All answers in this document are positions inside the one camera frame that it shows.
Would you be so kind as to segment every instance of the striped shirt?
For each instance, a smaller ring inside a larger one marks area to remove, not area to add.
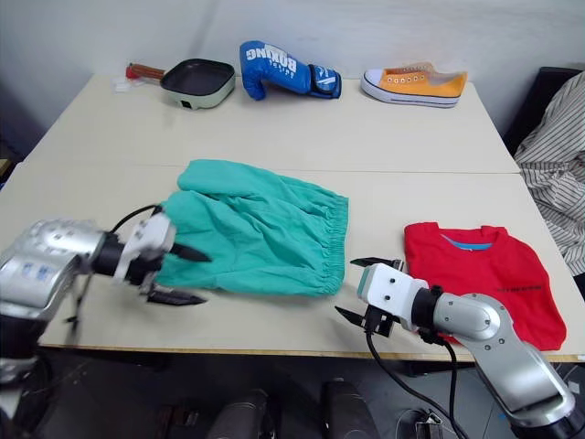
[[[514,159],[571,273],[585,273],[585,72],[555,94]]]

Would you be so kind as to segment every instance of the red t-shirt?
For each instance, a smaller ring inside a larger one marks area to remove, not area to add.
[[[422,222],[407,226],[404,237],[411,276],[446,293],[490,295],[507,308],[520,339],[540,350],[560,348],[567,329],[548,274],[534,251],[505,228],[440,229],[436,222]]]

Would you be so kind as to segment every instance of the green fabric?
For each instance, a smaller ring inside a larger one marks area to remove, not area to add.
[[[164,204],[176,241],[212,262],[170,254],[160,284],[259,294],[335,294],[344,278],[347,198],[264,169],[195,160]]]

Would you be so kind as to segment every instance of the sneaker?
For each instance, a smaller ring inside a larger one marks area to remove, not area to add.
[[[397,69],[371,69],[361,87],[383,102],[451,108],[463,92],[467,72],[439,73],[429,62]]]

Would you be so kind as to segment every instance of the frying pan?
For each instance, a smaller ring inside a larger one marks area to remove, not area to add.
[[[159,80],[173,101],[185,108],[211,108],[234,90],[234,68],[209,59],[187,59],[165,72],[142,64],[130,64],[126,78]]]

